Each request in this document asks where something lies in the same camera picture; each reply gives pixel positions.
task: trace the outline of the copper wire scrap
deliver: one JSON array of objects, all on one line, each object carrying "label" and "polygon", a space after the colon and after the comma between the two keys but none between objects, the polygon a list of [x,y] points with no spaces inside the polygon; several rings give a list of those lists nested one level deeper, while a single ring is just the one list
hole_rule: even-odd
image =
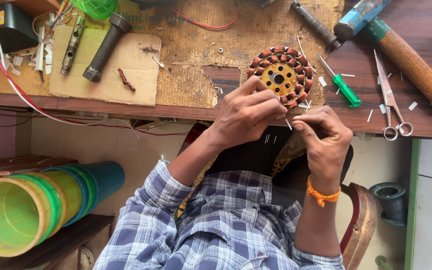
[{"label": "copper wire scrap", "polygon": [[296,49],[274,46],[263,50],[251,62],[247,78],[256,75],[279,96],[286,108],[294,108],[308,97],[313,71]]},{"label": "copper wire scrap", "polygon": [[129,87],[129,89],[131,89],[131,91],[135,92],[136,89],[134,88],[134,86],[132,86],[131,83],[129,83],[129,82],[126,80],[126,76],[124,76],[123,70],[120,69],[120,68],[118,68],[117,71],[119,71],[119,75],[121,75],[121,78],[123,79],[123,84],[127,85],[127,86]]}]

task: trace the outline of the scissor handle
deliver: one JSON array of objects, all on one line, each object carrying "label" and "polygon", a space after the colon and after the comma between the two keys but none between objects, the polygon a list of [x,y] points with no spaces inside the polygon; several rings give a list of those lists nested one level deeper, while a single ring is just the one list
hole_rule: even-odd
[{"label": "scissor handle", "polygon": [[[393,138],[388,138],[388,137],[387,137],[386,132],[387,132],[388,130],[393,130],[393,131],[394,131],[394,137],[393,137]],[[395,139],[397,138],[397,129],[388,126],[388,127],[386,127],[385,129],[382,130],[382,134],[384,135],[384,138],[385,138],[386,140],[388,140],[388,141],[393,141],[393,140],[395,140]]]},{"label": "scissor handle", "polygon": [[[403,126],[408,126],[408,128],[409,128],[408,133],[405,134],[404,129],[402,129]],[[399,125],[399,133],[401,133],[401,136],[409,136],[413,133],[413,126],[408,122],[404,122],[404,123]]]}]

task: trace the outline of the shirt sleeve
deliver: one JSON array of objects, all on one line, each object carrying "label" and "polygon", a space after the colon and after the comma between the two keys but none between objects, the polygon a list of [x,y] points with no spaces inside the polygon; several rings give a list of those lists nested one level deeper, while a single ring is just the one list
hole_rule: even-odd
[{"label": "shirt sleeve", "polygon": [[302,270],[344,270],[343,256],[322,257],[304,253],[297,250],[293,245],[293,260],[301,267]]},{"label": "shirt sleeve", "polygon": [[173,214],[192,191],[174,179],[169,162],[159,161],[121,208],[109,243],[94,269],[160,269],[171,255],[176,224]]}]

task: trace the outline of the wooden hammer handle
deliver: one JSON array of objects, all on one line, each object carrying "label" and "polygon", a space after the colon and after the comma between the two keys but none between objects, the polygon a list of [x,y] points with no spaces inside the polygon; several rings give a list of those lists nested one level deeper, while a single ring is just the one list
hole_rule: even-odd
[{"label": "wooden hammer handle", "polygon": [[365,32],[432,103],[432,69],[429,65],[378,17],[366,27],[369,28],[365,28]]}]

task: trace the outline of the stacked plastic bucket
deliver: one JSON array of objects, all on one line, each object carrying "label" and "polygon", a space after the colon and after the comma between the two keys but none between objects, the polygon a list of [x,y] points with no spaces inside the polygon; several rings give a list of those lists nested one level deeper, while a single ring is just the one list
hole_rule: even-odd
[{"label": "stacked plastic bucket", "polygon": [[21,255],[89,214],[124,183],[111,161],[0,178],[0,256]]}]

